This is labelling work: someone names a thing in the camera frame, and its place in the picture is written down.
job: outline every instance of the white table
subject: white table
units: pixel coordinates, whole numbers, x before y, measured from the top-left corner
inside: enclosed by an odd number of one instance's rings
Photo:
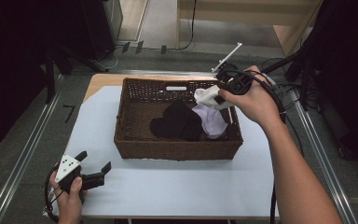
[[[81,163],[85,175],[112,162],[105,185],[85,197],[83,216],[269,217],[273,173],[268,141],[258,125],[237,111],[244,142],[232,161],[122,160],[113,141],[121,87],[103,87],[117,85],[115,78],[94,76],[66,149],[73,157],[87,150]]]

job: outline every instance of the metal rail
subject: metal rail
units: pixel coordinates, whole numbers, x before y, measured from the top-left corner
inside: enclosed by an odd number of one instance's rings
[[[22,153],[20,154],[16,162],[16,165],[13,167],[13,171],[11,172],[9,178],[7,179],[6,184],[4,185],[4,187],[0,192],[0,222],[2,221],[3,216],[7,210],[7,207],[10,204],[10,201],[13,198],[17,187],[21,182],[22,176],[25,173],[28,163],[34,154],[39,139],[43,131],[45,130],[48,120],[58,102],[58,99],[61,95],[63,82],[64,82],[64,78],[62,77],[62,75],[59,75],[56,81],[56,86],[57,86],[56,94],[52,98],[50,104],[45,105],[45,107],[43,108],[43,111],[36,125],[34,126],[34,129],[30,137],[28,138],[25,147],[23,148]]]
[[[291,91],[291,96],[294,101],[297,100],[299,98],[298,91]],[[318,134],[316,133],[309,112],[304,111],[299,102],[296,103],[296,110],[307,132],[307,136],[312,145],[316,159],[321,165],[324,178],[326,179],[328,188],[330,189],[333,199],[337,205],[337,209],[341,215],[342,221],[348,224],[358,223],[352,211],[347,195],[345,194],[344,189],[341,187],[333,166],[331,165],[330,160],[324,151],[324,146]]]

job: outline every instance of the person's left hand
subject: person's left hand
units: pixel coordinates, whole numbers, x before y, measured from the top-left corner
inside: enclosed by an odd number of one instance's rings
[[[59,223],[78,224],[81,221],[82,212],[82,203],[79,197],[79,191],[81,191],[82,186],[82,179],[79,176],[75,178],[75,180],[72,182],[70,194],[68,194],[65,191],[62,193],[62,189],[55,181],[56,175],[57,171],[52,173],[49,179],[49,183],[55,189],[54,193],[56,197],[58,197],[57,204],[60,211]]]

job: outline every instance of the white cloth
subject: white cloth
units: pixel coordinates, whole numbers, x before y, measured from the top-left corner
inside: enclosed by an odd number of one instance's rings
[[[206,105],[196,105],[192,108],[202,120],[202,129],[208,134],[208,138],[216,139],[226,132],[227,124],[220,111]]]
[[[232,103],[229,103],[227,101],[223,102],[221,105],[219,105],[214,97],[218,95],[219,88],[214,85],[208,89],[196,89],[194,93],[194,98],[197,100],[198,105],[206,105],[210,108],[221,110],[224,108],[228,108],[233,106]]]

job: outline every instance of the forearm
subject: forearm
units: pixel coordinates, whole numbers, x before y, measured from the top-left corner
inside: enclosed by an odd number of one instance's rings
[[[268,138],[283,223],[340,223],[336,207],[279,120],[262,125]]]

